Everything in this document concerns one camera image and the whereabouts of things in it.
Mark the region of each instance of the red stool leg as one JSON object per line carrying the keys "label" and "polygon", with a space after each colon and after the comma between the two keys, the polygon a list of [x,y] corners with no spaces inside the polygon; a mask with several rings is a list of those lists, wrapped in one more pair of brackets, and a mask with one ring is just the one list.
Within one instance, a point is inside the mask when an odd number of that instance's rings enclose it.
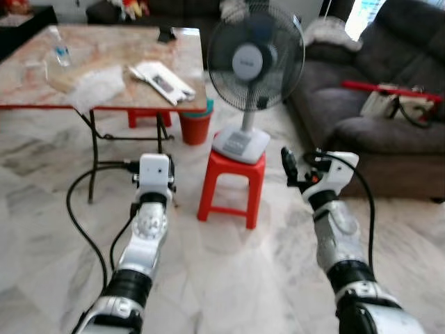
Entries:
{"label": "red stool leg", "polygon": [[257,226],[259,203],[261,202],[262,175],[255,175],[249,179],[249,200],[245,228],[253,230]]}
{"label": "red stool leg", "polygon": [[165,127],[171,127],[172,126],[172,118],[170,117],[170,113],[162,113],[162,120],[164,121]]}
{"label": "red stool leg", "polygon": [[136,112],[128,110],[127,114],[128,114],[128,127],[130,129],[134,129],[136,127]]}
{"label": "red stool leg", "polygon": [[209,164],[207,165],[206,178],[204,180],[204,185],[202,186],[201,202],[200,208],[197,211],[197,218],[200,221],[206,221],[209,216],[211,202],[213,200],[213,193],[215,192],[216,180],[218,179],[218,171],[209,158]]}

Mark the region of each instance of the white paper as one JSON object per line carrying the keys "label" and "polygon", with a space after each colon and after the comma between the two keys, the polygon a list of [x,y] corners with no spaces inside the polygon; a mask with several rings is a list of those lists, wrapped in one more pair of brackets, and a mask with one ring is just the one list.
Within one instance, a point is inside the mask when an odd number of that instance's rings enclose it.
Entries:
{"label": "white paper", "polygon": [[[170,71],[160,61],[143,61],[135,69],[143,76],[143,80],[152,85],[166,100],[176,106],[179,102],[191,101],[195,98],[195,90],[183,82],[175,73]],[[166,91],[155,82],[154,77],[160,76],[172,91]]]}
{"label": "white paper", "polygon": [[95,106],[112,99],[125,90],[122,66],[116,65],[83,75],[74,90],[68,94],[67,102],[79,113],[87,113]]}

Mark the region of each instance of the red stick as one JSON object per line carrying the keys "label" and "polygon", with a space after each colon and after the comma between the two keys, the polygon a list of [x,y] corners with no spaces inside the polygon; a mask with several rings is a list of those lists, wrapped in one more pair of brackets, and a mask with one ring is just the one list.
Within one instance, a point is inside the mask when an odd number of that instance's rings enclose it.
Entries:
{"label": "red stick", "polygon": [[400,89],[400,88],[382,88],[377,85],[373,85],[371,83],[364,83],[358,81],[345,80],[341,83],[344,88],[364,90],[366,92],[384,92],[388,94],[402,95],[402,96],[411,96],[411,97],[423,97],[427,100],[433,101],[434,103],[440,103],[443,101],[443,97],[435,94],[427,94],[427,93],[419,93],[413,92],[408,89]]}

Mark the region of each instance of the window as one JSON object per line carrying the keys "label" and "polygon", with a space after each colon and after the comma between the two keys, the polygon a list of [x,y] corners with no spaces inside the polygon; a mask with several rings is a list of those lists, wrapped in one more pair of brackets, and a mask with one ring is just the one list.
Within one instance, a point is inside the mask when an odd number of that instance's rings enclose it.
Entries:
{"label": "window", "polygon": [[[355,0],[353,9],[346,22],[346,33],[348,33],[353,40],[358,40],[362,31],[374,20],[385,1],[386,0]],[[445,10],[445,0],[423,1]]]}

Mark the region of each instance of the sofa cushion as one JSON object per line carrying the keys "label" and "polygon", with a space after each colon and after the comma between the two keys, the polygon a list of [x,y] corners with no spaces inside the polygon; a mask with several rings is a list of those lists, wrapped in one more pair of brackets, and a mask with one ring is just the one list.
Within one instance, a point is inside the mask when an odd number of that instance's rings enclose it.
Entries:
{"label": "sofa cushion", "polygon": [[365,92],[346,88],[323,88],[310,92],[302,88],[304,81],[291,94],[312,143],[324,148],[335,125],[346,118],[357,117],[368,97]]}
{"label": "sofa cushion", "polygon": [[150,9],[150,13],[155,16],[184,16],[183,0],[149,0],[148,7]]}
{"label": "sofa cushion", "polygon": [[340,45],[314,43],[306,47],[306,57],[314,61],[328,61],[344,65],[352,65],[355,52]]}
{"label": "sofa cushion", "polygon": [[405,120],[354,117],[338,122],[337,140],[360,152],[384,154],[444,154],[445,124],[421,129]]}
{"label": "sofa cushion", "polygon": [[445,10],[444,10],[444,25],[441,27],[434,37],[426,46],[427,52],[435,57],[438,61],[445,64]]}
{"label": "sofa cushion", "polygon": [[420,53],[417,47],[378,24],[368,26],[362,39],[355,66],[375,84],[394,82],[394,77]]}
{"label": "sofa cushion", "polygon": [[398,39],[418,47],[428,44],[444,23],[443,10],[419,0],[387,0],[374,21]]}
{"label": "sofa cushion", "polygon": [[[396,75],[419,54],[444,27],[445,12],[419,0],[387,0],[374,23],[363,34],[364,45],[356,66],[376,83],[394,82]],[[442,41],[432,46],[437,53]]]}
{"label": "sofa cushion", "polygon": [[344,80],[369,82],[352,66],[308,60],[305,62],[300,79],[300,86],[308,92],[322,88],[338,88]]}
{"label": "sofa cushion", "polygon": [[417,56],[394,80],[407,87],[421,86],[426,92],[443,95],[445,92],[445,64],[421,54]]}
{"label": "sofa cushion", "polygon": [[184,0],[184,16],[220,17],[219,0]]}

